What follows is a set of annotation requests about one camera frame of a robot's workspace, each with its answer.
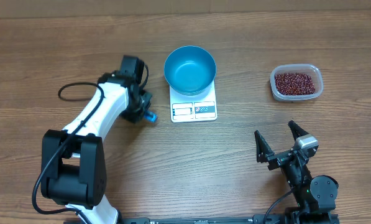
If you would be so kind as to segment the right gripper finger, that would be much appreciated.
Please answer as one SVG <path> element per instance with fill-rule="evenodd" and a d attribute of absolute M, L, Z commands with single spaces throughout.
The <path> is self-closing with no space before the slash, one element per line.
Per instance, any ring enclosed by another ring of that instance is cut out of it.
<path fill-rule="evenodd" d="M 264 137 L 258 130 L 254 132 L 255 143 L 256 143 L 256 160 L 257 162 L 264 163 L 269 161 L 269 157 L 274 155 L 271 147 L 268 145 Z"/>
<path fill-rule="evenodd" d="M 302 137 L 302 136 L 305 136 L 305 135 L 309 134 L 309 132 L 305 131 L 298 124 L 296 124 L 293 120 L 288 122 L 288 127 L 291 130 L 291 133 L 293 135 L 294 140 L 296 140 L 299 137 Z"/>

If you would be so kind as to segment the red scoop blue handle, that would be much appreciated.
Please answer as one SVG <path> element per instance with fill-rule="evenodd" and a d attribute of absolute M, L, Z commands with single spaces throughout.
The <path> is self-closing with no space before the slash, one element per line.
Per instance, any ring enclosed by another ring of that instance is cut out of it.
<path fill-rule="evenodd" d="M 154 123 L 157 120 L 157 115 L 151 111 L 146 111 L 144 113 L 144 119 L 146 119 L 147 121 L 151 123 Z"/>

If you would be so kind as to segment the red beans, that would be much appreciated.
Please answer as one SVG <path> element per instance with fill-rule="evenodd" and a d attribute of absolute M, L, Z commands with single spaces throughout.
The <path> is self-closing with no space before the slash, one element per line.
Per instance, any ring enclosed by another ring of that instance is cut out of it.
<path fill-rule="evenodd" d="M 274 80 L 282 95 L 311 95 L 316 90 L 312 78 L 305 73 L 279 73 Z"/>

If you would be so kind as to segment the blue metal bowl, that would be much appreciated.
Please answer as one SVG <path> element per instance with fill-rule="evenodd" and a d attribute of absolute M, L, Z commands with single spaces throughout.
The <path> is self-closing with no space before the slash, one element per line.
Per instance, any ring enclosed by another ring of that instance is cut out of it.
<path fill-rule="evenodd" d="M 217 65 L 207 50 L 187 45 L 169 54 L 163 72 L 170 87 L 180 94 L 192 96 L 211 86 L 216 78 Z"/>

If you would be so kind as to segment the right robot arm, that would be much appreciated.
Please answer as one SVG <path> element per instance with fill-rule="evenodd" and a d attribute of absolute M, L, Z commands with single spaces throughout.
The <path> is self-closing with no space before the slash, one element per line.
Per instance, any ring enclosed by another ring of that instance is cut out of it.
<path fill-rule="evenodd" d="M 290 187 L 289 192 L 271 204 L 264 214 L 252 217 L 253 223 L 339 223 L 338 215 L 331 214 L 336 208 L 338 182 L 328 175 L 312 177 L 307 163 L 318 150 L 318 140 L 289 121 L 288 126 L 295 140 L 287 151 L 274 153 L 259 131 L 254 132 L 257 162 L 267 163 L 269 170 L 281 169 Z M 286 208 L 283 214 L 271 211 L 284 198 L 293 195 L 297 206 Z"/>

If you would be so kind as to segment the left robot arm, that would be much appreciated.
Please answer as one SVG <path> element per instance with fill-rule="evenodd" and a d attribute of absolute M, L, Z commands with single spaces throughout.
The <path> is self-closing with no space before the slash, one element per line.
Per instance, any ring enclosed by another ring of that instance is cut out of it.
<path fill-rule="evenodd" d="M 74 212 L 81 223 L 122 223 L 108 201 L 103 141 L 118 117 L 137 123 L 157 120 L 149 110 L 152 94 L 145 91 L 147 64 L 125 55 L 121 67 L 104 73 L 93 84 L 94 96 L 62 130 L 49 129 L 42 138 L 41 172 L 32 191 L 32 205 L 43 215 Z M 37 204 L 37 194 L 62 205 L 54 211 Z"/>

